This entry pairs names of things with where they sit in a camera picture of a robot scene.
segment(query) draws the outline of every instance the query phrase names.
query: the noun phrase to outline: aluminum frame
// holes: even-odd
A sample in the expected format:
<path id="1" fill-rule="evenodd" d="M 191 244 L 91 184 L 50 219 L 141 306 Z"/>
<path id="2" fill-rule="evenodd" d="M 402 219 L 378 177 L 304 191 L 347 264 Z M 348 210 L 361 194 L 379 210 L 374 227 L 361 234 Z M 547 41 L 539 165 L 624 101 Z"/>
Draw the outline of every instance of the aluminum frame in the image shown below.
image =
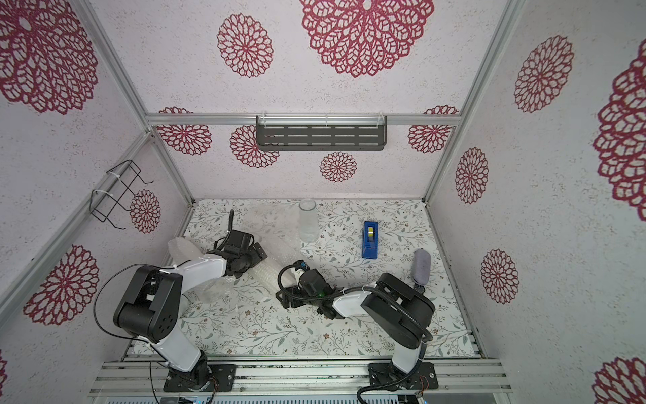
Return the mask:
<path id="1" fill-rule="evenodd" d="M 110 75 L 114 78 L 115 84 L 125 98 L 125 101 L 130 107 L 130 111 L 137 120 L 138 125 L 147 132 L 153 132 L 152 135 L 161 141 L 159 134 L 148 124 L 146 120 L 146 108 L 143 101 L 139 97 L 130 77 L 121 64 L 121 60 L 119 59 L 116 50 L 114 50 L 114 47 L 112 46 L 112 43 L 103 29 L 103 25 L 101 25 L 101 21 L 96 15 L 89 0 L 70 0 L 70 6 L 79 17 L 79 20 L 83 24 L 89 38 L 92 40 L 92 44 L 95 46 L 100 58 L 105 62 Z M 172 181 L 179 189 L 182 197 L 186 199 L 187 203 L 189 205 L 192 204 L 194 198 L 186 184 L 186 181 L 184 181 L 182 175 L 175 166 L 166 146 L 158 143 L 159 142 L 156 142 L 155 145 L 160 152 L 162 163 L 166 167 L 166 170 L 168 170 Z"/>
<path id="2" fill-rule="evenodd" d="M 456 126 L 462 116 L 427 114 L 146 114 L 149 125 L 449 125 Z"/>
<path id="3" fill-rule="evenodd" d="M 146 109 L 143 105 L 139 94 L 134 89 L 128 74 L 126 73 L 117 52 L 114 50 L 108 35 L 103 29 L 103 25 L 99 21 L 99 17 L 94 12 L 94 9 L 88 0 L 69 0 L 70 6 L 74 13 L 79 18 L 87 32 L 88 37 L 92 40 L 92 44 L 97 50 L 97 53 L 106 64 L 110 75 L 114 79 L 117 87 L 126 99 L 128 106 L 132 111 L 137 123 L 142 130 L 149 130 L 150 126 L 146 122 L 145 114 Z"/>
<path id="4" fill-rule="evenodd" d="M 219 360 L 209 364 L 238 366 L 231 392 L 219 396 L 281 396 L 285 394 L 356 394 L 359 387 L 369 385 L 368 364 L 387 363 L 389 359 L 338 360 L 277 360 L 246 359 Z M 439 382 L 437 390 L 429 394 L 446 393 L 511 393 L 506 372 L 498 359 L 434 359 Z M 89 396 L 150 396 L 151 361 L 106 362 L 101 367 Z M 168 370 L 152 361 L 152 384 L 158 397 L 174 396 L 166 393 L 163 384 Z M 416 390 L 398 390 L 407 394 Z M 383 391 L 367 392 L 383 394 Z"/>
<path id="5" fill-rule="evenodd" d="M 437 246 L 437 250 L 440 253 L 440 257 L 442 258 L 442 263 L 444 264 L 444 270 L 446 270 L 446 276 L 448 276 L 448 282 L 451 284 L 451 289 L 453 289 L 453 294 L 455 295 L 455 301 L 457 303 L 458 309 L 460 309 L 460 314 L 462 315 L 462 320 L 464 320 L 464 325 L 467 327 L 467 329 L 471 330 L 471 333 L 473 334 L 473 337 L 474 337 L 473 342 L 477 346 L 480 355 L 482 357 L 488 357 L 488 355 L 486 354 L 486 350 L 480 344 L 480 341 L 481 341 L 480 335 L 479 335 L 480 332 L 478 331 L 477 327 L 474 326 L 473 322 L 471 322 L 471 318 L 469 317 L 469 313 L 466 309 L 466 305 L 464 304 L 464 299 L 462 298 L 462 293 L 460 292 L 460 288 L 458 287 L 455 281 L 455 275 L 453 274 L 451 266 L 449 265 L 448 257 L 444 252 L 444 243 L 442 242 L 442 238 L 440 234 L 437 232 L 437 228 L 433 223 L 433 219 L 431 217 L 431 211 L 428 204 L 426 204 L 426 206 L 424 207 L 424 210 L 426 211 L 428 222 L 430 223 L 431 230 L 433 231 L 433 235 L 435 236 L 435 245 Z"/>
<path id="6" fill-rule="evenodd" d="M 462 140 L 463 134 L 466 132 L 466 129 L 473 120 L 477 106 L 482 100 L 487 86 L 491 82 L 495 68 L 498 66 L 500 60 L 503 57 L 505 48 L 509 43 L 509 39 L 512 36 L 512 32 L 516 27 L 525 3 L 526 0 L 508 0 L 505 6 L 503 16 L 498 22 L 494 36 L 489 43 L 489 47 L 484 54 L 484 59 L 480 64 L 478 73 L 475 76 L 474 83 L 469 90 L 469 95 L 467 96 L 464 106 L 461 109 L 462 120 L 453 130 L 452 135 L 449 136 L 446 147 L 444 148 L 442 156 L 440 157 L 440 161 L 435 168 L 433 176 L 431 177 L 431 182 L 426 188 L 424 201 L 428 204 L 432 202 L 433 197 L 437 193 L 437 188 L 442 182 L 442 179 L 444 178 L 444 175 L 446 174 L 448 166 L 451 163 L 453 157 L 455 157 L 454 154 L 457 152 L 457 148 L 460 144 L 460 141 Z"/>
<path id="7" fill-rule="evenodd" d="M 151 140 L 151 137 L 148 133 L 141 133 L 125 151 L 123 156 L 121 156 L 119 161 L 132 160 L 149 140 Z M 122 175 L 126 168 L 127 165 L 125 164 L 119 166 L 116 169 L 116 174 Z M 112 174 L 105 174 L 93 189 L 110 189 L 118 180 L 119 178 Z M 38 251 L 34 259 L 29 262 L 27 267 L 2 295 L 0 298 L 0 330 L 20 310 L 27 300 L 29 300 L 33 291 L 45 280 L 63 254 L 67 252 L 70 244 L 81 231 L 84 223 L 93 218 L 90 209 L 88 209 L 91 194 L 92 190 L 87 193 L 81 204 L 54 235 L 50 237 L 47 243 Z M 104 193 L 97 194 L 93 200 L 94 206 L 99 206 L 103 198 L 105 198 Z"/>

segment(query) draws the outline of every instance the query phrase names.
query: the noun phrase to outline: black cable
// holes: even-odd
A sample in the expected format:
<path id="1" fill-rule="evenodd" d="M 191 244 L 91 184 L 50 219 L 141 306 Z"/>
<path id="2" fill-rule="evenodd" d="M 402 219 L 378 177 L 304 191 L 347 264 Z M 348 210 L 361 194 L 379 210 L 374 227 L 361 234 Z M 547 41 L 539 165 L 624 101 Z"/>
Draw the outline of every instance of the black cable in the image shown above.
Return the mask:
<path id="1" fill-rule="evenodd" d="M 361 398 L 361 394 L 365 393 L 367 391 L 371 390 L 383 390 L 388 387 L 396 386 L 399 383 L 403 382 L 404 380 L 408 379 L 409 377 L 413 376 L 418 370 L 419 367 L 422 365 L 422 360 L 424 360 L 424 354 L 426 353 L 426 344 L 422 343 L 422 346 L 419 350 L 419 355 L 417 356 L 417 362 L 415 362 L 415 366 L 411 369 L 410 372 L 408 372 L 406 375 L 402 376 L 401 378 L 391 381 L 390 383 L 385 383 L 383 385 L 375 385 L 375 386 L 368 386 L 368 387 L 362 387 L 357 391 L 357 400 L 361 404 L 368 404 L 368 402 L 364 399 Z"/>
<path id="2" fill-rule="evenodd" d="M 151 375 L 152 395 L 155 397 L 155 401 L 157 401 L 157 404 L 160 404 L 160 401 L 157 399 L 157 394 L 155 394 L 155 386 L 152 385 L 152 362 L 148 362 L 148 373 Z"/>
<path id="3" fill-rule="evenodd" d="M 377 296 L 381 297 L 382 299 L 384 299 L 396 311 L 400 312 L 406 318 L 408 318 L 410 320 L 410 322 L 413 323 L 413 325 L 415 325 L 424 334 L 424 337 L 422 338 L 423 343 L 427 343 L 428 341 L 433 340 L 433 334 L 431 334 L 431 332 L 429 330 L 427 330 L 426 327 L 422 326 L 422 324 L 420 324 L 419 321 L 417 321 L 416 318 L 414 318 L 413 315 L 408 312 L 408 310 L 403 308 L 395 299 L 393 299 L 393 297 L 391 295 L 389 295 L 388 293 L 386 293 L 386 292 L 384 292 L 384 291 L 382 291 L 380 289 L 374 288 L 372 286 L 354 286 L 352 288 L 347 288 L 344 291 L 333 293 L 333 294 L 331 294 L 329 296 L 325 296 L 325 297 L 297 296 L 297 295 L 295 295 L 295 294 L 293 294 L 291 292 L 288 292 L 285 289 L 285 287 L 283 286 L 282 282 L 280 281 L 280 278 L 282 277 L 283 273 L 285 273 L 285 271 L 287 271 L 290 268 L 300 269 L 301 267 L 299 265 L 295 265 L 295 264 L 287 265 L 285 268 L 281 269 L 280 272 L 278 273 L 278 280 L 277 281 L 278 281 L 278 287 L 280 288 L 280 291 L 283 292 L 284 294 L 286 294 L 287 296 L 291 297 L 292 299 L 298 299 L 298 300 L 307 301 L 307 302 L 318 302 L 318 301 L 324 301 L 324 300 L 328 300 L 328 299 L 336 299 L 337 297 L 341 297 L 341 296 L 343 296 L 343 295 L 345 295 L 345 294 L 347 294 L 349 292 L 357 292 L 359 290 L 368 291 L 368 292 L 374 293 L 375 295 L 377 295 Z"/>
<path id="4" fill-rule="evenodd" d="M 180 265 L 177 265 L 177 266 L 184 265 L 185 263 L 187 263 L 187 262 L 189 262 L 189 261 L 190 261 L 190 260 L 186 260 L 186 261 L 184 261 L 183 263 L 181 263 Z M 111 335 L 112 337 L 116 337 L 116 338 L 128 339 L 129 341 L 141 341 L 141 342 L 143 342 L 143 343 L 150 344 L 150 341 L 146 341 L 145 339 L 135 338 L 135 337 L 124 337 L 124 336 L 122 336 L 122 335 L 117 335 L 117 334 L 113 334 L 113 333 L 109 332 L 108 330 L 106 330 L 104 327 L 102 327 L 102 326 L 101 326 L 101 324 L 99 323 L 99 319 L 98 319 L 98 317 L 97 317 L 97 315 L 96 315 L 96 303 L 99 301 L 99 296 L 101 295 L 101 292 L 103 291 L 103 288 L 104 288 L 104 287 L 106 287 L 106 286 L 108 285 L 108 283 L 110 283 L 110 281 L 111 281 L 111 280 L 113 280 L 113 279 L 114 279 L 117 275 L 119 275 L 121 272 L 124 272 L 124 271 L 126 271 L 126 270 L 129 270 L 129 269 L 130 269 L 130 268 L 132 268 L 133 266 L 152 266 L 153 268 L 157 268 L 158 270 L 169 270 L 169 269 L 173 269 L 173 268 L 174 268 L 174 267 L 166 267 L 166 268 L 164 268 L 164 267 L 162 267 L 162 266 L 151 265 L 151 264 L 133 264 L 133 265 L 129 265 L 129 266 L 125 267 L 124 269 L 120 270 L 119 272 L 117 272 L 117 273 L 115 273 L 113 276 L 111 276 L 111 277 L 110 277 L 110 279 L 108 279 L 107 281 L 105 281 L 105 283 L 103 284 L 103 286 L 101 286 L 101 288 L 99 289 L 99 291 L 98 291 L 98 292 L 97 292 L 97 294 L 96 294 L 96 299 L 94 299 L 94 304 L 92 305 L 92 314 L 94 315 L 94 322 L 96 323 L 96 325 L 101 329 L 101 331 L 105 332 L 106 334 Z M 150 377 L 151 377 L 151 389 L 152 389 L 152 395 L 155 397 L 155 401 L 157 401 L 157 404 L 160 404 L 160 401 L 157 399 L 157 394 L 155 394 L 155 388 L 154 388 L 154 386 L 152 385 L 152 362 L 150 362 L 150 363 L 149 363 L 148 371 L 149 371 L 149 374 L 150 374 Z"/>

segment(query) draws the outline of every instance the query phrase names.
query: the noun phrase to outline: black wire holder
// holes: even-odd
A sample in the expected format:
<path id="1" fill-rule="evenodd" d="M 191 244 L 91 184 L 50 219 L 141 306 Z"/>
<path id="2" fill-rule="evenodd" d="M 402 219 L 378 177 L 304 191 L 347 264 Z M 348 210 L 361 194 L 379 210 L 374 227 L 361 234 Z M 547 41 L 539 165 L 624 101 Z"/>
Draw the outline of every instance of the black wire holder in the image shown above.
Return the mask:
<path id="1" fill-rule="evenodd" d="M 123 172 L 121 174 L 117 174 L 116 172 L 114 172 L 114 170 L 117 170 L 120 167 L 123 167 L 124 164 L 127 164 L 127 165 L 125 166 L 125 168 L 123 169 Z M 128 184 L 126 184 L 121 178 L 122 178 L 123 175 L 125 175 L 128 168 L 132 170 L 132 172 L 134 173 L 134 177 L 132 178 L 132 180 Z M 125 230 L 125 228 L 121 228 L 121 227 L 115 225 L 110 220 L 110 218 L 109 218 L 110 214 L 112 213 L 112 211 L 114 211 L 114 208 L 117 207 L 117 205 L 119 205 L 126 212 L 130 211 L 130 209 L 126 209 L 126 207 L 124 205 L 121 205 L 121 198 L 123 198 L 123 196 L 128 191 L 130 191 L 130 193 L 132 194 L 133 197 L 135 196 L 135 193 L 130 189 L 130 186 L 132 185 L 132 183 L 137 178 L 139 178 L 141 180 L 141 182 L 143 182 L 144 184 L 152 184 L 154 181 L 150 181 L 150 182 L 144 181 L 143 178 L 140 176 L 141 169 L 139 168 L 137 163 L 135 163 L 132 160 L 124 160 L 121 163 L 119 163 L 119 164 L 115 165 L 114 167 L 112 167 L 111 169 L 109 169 L 108 171 L 106 171 L 105 173 L 114 175 L 117 178 L 118 181 L 115 181 L 114 183 L 112 183 L 112 185 L 107 190 L 104 190 L 104 189 L 93 189 L 92 190 L 92 193 L 90 194 L 90 207 L 89 207 L 90 214 L 92 216 L 96 217 L 97 219 L 99 219 L 99 221 L 101 223 L 105 223 L 105 221 L 107 220 L 108 222 L 110 222 L 110 224 L 112 224 L 112 227 L 114 227 L 116 229 L 119 229 L 119 230 Z M 121 195 L 117 199 L 115 199 L 114 195 L 110 193 L 110 190 L 117 184 L 117 182 L 121 182 L 125 186 L 125 189 L 123 190 Z M 112 199 L 114 201 L 114 205 L 112 205 L 112 207 L 110 208 L 110 210 L 108 211 L 107 214 L 103 213 L 103 212 L 101 212 L 99 210 L 99 205 L 101 204 L 101 201 L 103 200 L 103 197 L 101 197 L 99 202 L 96 204 L 96 206 L 94 206 L 94 195 L 97 194 L 97 193 L 103 193 L 104 195 L 107 195 L 110 199 Z"/>

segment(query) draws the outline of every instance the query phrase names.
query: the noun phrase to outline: cable tie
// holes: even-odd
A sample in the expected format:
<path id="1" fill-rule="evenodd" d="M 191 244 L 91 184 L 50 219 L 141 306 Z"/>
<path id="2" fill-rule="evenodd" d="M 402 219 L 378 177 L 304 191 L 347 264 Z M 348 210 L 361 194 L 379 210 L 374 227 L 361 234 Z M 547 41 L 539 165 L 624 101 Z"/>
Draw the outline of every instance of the cable tie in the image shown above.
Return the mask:
<path id="1" fill-rule="evenodd" d="M 110 195 L 112 198 L 114 198 L 114 195 L 109 193 L 108 191 L 104 191 L 102 189 L 95 189 L 94 192 L 102 192 L 105 193 L 106 195 Z"/>

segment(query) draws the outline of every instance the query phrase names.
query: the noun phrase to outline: black mounting plate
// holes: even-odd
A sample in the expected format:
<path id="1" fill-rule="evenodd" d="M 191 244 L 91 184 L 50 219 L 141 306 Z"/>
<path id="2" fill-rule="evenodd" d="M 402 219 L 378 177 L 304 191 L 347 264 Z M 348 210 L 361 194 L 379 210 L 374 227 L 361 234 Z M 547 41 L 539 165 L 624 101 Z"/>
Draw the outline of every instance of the black mounting plate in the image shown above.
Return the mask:
<path id="1" fill-rule="evenodd" d="M 370 363 L 368 365 L 368 374 L 370 375 L 370 385 L 383 385 L 390 383 L 393 380 L 399 379 L 403 374 L 399 369 L 393 367 L 392 363 Z M 422 390 L 422 380 L 424 381 L 425 390 L 435 390 L 439 387 L 437 384 L 437 376 L 435 375 L 435 367 L 430 362 L 422 362 L 419 369 L 411 377 L 398 386 L 387 388 L 389 391 L 396 391 L 398 388 L 404 390 Z"/>
<path id="2" fill-rule="evenodd" d="M 236 378 L 236 365 L 209 365 L 211 369 L 211 377 L 215 377 L 215 380 L 218 381 L 218 391 L 219 392 L 229 392 L 233 387 L 233 381 Z M 213 383 L 202 390 L 202 392 L 212 392 L 214 388 Z M 171 378 L 170 380 L 166 379 L 164 383 L 163 390 L 167 393 L 177 393 L 177 392 L 191 392 L 187 387 L 182 386 L 182 381 L 178 377 Z"/>

